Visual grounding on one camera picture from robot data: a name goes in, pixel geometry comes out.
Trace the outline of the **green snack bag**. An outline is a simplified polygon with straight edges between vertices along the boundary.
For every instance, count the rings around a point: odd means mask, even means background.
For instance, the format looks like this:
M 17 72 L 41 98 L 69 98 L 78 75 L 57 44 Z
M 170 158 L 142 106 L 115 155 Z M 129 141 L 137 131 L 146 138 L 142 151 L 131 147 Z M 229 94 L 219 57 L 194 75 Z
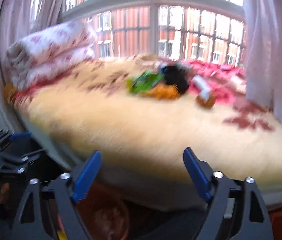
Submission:
M 149 91 L 163 79 L 163 74 L 147 70 L 138 76 L 129 77 L 125 85 L 129 93 L 138 94 Z

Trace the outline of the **black fuzzy cloth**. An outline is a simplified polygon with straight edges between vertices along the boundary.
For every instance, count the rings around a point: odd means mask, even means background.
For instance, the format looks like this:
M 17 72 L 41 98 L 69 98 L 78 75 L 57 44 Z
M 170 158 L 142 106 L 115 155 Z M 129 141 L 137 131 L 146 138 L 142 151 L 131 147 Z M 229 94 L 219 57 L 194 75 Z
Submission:
M 161 73 L 164 76 L 165 84 L 168 86 L 175 85 L 180 95 L 187 92 L 189 85 L 185 78 L 185 72 L 176 65 L 165 66 L 161 68 Z

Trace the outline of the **pink sheer curtain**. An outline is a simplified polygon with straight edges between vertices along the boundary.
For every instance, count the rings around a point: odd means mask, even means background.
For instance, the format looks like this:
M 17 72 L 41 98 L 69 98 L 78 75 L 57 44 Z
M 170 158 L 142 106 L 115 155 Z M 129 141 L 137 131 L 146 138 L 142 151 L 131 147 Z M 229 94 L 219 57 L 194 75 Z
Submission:
M 282 123 L 282 0 L 243 0 L 248 100 Z
M 0 60 L 14 42 L 57 24 L 63 0 L 3 0 L 0 12 Z

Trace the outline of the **pink sheer curtain left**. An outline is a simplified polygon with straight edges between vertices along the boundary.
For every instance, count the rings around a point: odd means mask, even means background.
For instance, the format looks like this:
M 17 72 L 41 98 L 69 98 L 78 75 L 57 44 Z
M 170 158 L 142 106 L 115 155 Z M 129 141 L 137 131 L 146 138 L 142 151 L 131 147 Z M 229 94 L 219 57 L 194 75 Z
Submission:
M 57 24 L 63 0 L 3 0 L 0 12 L 0 60 L 14 42 Z

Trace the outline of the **white paper roll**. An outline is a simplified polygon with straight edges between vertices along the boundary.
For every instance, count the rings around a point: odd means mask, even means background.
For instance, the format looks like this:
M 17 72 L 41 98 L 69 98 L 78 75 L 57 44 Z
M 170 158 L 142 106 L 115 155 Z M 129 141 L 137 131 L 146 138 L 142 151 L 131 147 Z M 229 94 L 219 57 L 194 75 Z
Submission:
M 199 91 L 208 91 L 210 92 L 212 88 L 209 83 L 200 75 L 195 75 L 191 83 L 199 90 Z

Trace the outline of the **pink sheer curtain right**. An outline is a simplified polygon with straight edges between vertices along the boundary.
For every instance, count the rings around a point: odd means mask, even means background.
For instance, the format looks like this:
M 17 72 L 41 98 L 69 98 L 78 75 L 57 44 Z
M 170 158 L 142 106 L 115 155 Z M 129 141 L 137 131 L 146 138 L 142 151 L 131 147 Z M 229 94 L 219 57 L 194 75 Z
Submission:
M 282 123 L 282 0 L 243 0 L 248 100 Z

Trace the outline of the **floral beige bed blanket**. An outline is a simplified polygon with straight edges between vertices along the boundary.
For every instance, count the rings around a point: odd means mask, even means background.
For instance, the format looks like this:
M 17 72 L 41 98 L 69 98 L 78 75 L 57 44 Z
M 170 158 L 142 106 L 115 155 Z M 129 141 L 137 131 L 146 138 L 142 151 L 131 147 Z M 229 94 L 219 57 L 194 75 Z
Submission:
M 265 109 L 217 104 L 202 108 L 187 92 L 177 99 L 128 92 L 126 80 L 155 70 L 140 59 L 84 61 L 27 90 L 6 85 L 7 101 L 50 139 L 87 158 L 102 153 L 105 181 L 138 191 L 142 185 L 189 185 L 183 150 L 230 178 L 252 177 L 263 192 L 282 191 L 282 124 Z

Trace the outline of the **window frame with bars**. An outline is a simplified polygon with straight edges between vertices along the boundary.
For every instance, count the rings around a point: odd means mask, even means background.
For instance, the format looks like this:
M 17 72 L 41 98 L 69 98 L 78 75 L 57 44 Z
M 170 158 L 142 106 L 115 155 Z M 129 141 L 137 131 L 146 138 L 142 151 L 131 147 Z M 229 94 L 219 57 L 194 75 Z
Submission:
M 47 0 L 30 0 L 38 26 Z M 242 65 L 243 0 L 60 0 L 59 21 L 85 16 L 98 34 L 97 56 L 155 53 L 177 60 Z

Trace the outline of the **brown white plush toy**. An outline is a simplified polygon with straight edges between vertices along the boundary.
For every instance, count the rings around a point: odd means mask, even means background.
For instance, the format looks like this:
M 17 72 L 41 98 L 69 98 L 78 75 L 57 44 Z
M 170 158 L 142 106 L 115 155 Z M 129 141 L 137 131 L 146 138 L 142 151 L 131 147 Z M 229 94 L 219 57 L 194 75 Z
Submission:
M 195 100 L 201 107 L 206 109 L 211 109 L 216 103 L 214 94 L 209 90 L 200 91 Z

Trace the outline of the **orange toy dinosaur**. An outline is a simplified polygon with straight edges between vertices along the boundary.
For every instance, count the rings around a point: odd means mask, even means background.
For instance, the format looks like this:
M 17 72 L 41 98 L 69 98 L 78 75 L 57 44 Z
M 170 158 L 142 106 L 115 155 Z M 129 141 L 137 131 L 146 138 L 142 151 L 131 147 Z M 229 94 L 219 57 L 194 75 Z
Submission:
M 144 95 L 152 98 L 156 98 L 158 100 L 161 99 L 174 100 L 181 96 L 177 90 L 176 85 L 166 85 L 163 83 L 157 84 L 152 89 L 146 91 Z

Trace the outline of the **folded floral white quilt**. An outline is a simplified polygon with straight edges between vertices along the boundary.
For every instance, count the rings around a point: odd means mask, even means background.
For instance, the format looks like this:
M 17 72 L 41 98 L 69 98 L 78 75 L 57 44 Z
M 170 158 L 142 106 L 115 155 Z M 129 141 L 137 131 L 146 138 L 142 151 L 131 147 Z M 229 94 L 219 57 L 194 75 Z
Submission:
M 96 31 L 85 20 L 61 23 L 13 43 L 4 70 L 16 89 L 27 90 L 95 58 L 96 41 Z

